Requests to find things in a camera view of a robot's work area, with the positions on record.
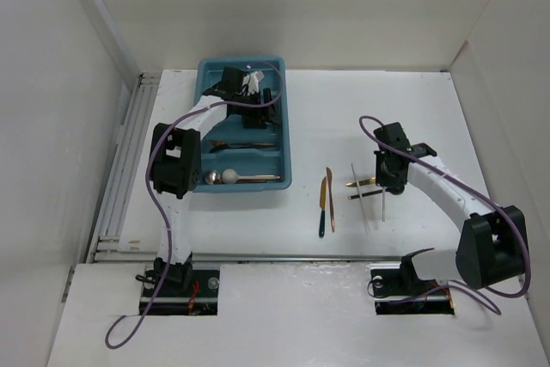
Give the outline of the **black spoon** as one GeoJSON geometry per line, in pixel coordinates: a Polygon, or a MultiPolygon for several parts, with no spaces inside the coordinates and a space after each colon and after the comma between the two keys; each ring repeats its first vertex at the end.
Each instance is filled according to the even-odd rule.
{"type": "Polygon", "coordinates": [[[364,192],[364,193],[360,193],[360,194],[356,194],[356,195],[351,195],[351,196],[348,197],[348,199],[353,200],[353,199],[365,198],[365,197],[369,197],[369,196],[382,194],[383,192],[390,193],[392,195],[400,195],[404,192],[404,190],[405,190],[404,186],[384,187],[383,189],[377,189],[377,190],[368,191],[368,192],[364,192]]]}

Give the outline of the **white spoon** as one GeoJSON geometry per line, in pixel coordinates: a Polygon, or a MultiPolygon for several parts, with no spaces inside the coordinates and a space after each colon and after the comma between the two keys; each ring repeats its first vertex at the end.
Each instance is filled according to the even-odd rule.
{"type": "Polygon", "coordinates": [[[241,175],[234,169],[227,168],[222,172],[224,184],[236,184],[237,182],[257,182],[257,181],[274,181],[280,180],[280,175],[275,174],[255,174],[255,175],[241,175]]]}

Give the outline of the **silver spoon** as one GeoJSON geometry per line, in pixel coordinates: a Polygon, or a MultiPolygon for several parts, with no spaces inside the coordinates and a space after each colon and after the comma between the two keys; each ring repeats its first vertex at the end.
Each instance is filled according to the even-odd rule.
{"type": "Polygon", "coordinates": [[[223,176],[217,170],[210,170],[205,174],[205,183],[207,185],[222,185],[223,176]]]}

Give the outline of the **copper spoon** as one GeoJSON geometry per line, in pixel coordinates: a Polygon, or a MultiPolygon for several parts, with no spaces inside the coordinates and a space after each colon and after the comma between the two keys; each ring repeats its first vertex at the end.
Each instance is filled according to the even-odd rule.
{"type": "Polygon", "coordinates": [[[219,177],[215,178],[213,183],[215,185],[233,185],[237,183],[264,183],[268,181],[276,181],[280,180],[280,175],[272,175],[272,174],[260,174],[260,175],[220,175],[219,177]]]}

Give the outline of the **copper fork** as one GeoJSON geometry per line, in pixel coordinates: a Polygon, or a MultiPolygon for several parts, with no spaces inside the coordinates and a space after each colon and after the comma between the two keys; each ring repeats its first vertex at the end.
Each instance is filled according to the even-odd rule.
{"type": "Polygon", "coordinates": [[[223,144],[210,149],[210,153],[215,154],[225,150],[270,150],[270,149],[275,149],[275,146],[274,145],[257,145],[257,144],[248,144],[248,145],[223,144]]]}

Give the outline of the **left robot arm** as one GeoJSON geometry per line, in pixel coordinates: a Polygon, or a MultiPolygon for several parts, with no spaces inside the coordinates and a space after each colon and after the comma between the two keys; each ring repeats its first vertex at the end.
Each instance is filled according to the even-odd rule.
{"type": "Polygon", "coordinates": [[[166,227],[154,268],[159,276],[157,283],[176,296],[192,287],[192,252],[185,231],[173,230],[156,196],[171,193],[183,199],[196,188],[201,172],[202,137],[227,118],[227,106],[235,107],[238,113],[263,112],[276,106],[284,96],[284,91],[279,91],[270,100],[261,100],[244,95],[241,89],[241,83],[224,76],[200,96],[189,112],[171,124],[159,123],[153,130],[145,185],[166,227]]]}

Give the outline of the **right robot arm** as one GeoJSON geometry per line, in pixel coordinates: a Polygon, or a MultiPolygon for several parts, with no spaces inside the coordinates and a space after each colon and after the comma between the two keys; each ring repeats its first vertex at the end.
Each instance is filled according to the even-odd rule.
{"type": "Polygon", "coordinates": [[[459,230],[456,249],[428,247],[405,256],[398,271],[400,287],[416,293],[429,280],[460,280],[468,287],[489,288],[509,278],[531,277],[525,217],[514,205],[494,203],[468,186],[427,144],[411,144],[400,123],[375,129],[377,185],[402,189],[412,185],[437,205],[459,230]]]}

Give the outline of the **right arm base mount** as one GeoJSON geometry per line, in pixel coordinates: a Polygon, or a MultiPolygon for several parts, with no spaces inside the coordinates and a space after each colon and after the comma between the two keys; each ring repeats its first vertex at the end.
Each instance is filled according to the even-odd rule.
{"type": "Polygon", "coordinates": [[[367,292],[376,315],[454,315],[452,297],[435,280],[419,280],[399,267],[370,269],[367,292]]]}

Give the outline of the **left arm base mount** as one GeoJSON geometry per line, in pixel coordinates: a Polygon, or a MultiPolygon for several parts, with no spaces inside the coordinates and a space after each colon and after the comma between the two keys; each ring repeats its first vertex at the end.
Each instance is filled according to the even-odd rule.
{"type": "MultiPolygon", "coordinates": [[[[161,259],[135,276],[142,285],[138,310],[142,315],[156,290],[165,269],[161,259]]],[[[202,316],[217,315],[220,269],[185,264],[170,264],[168,273],[147,315],[202,316]]]]}

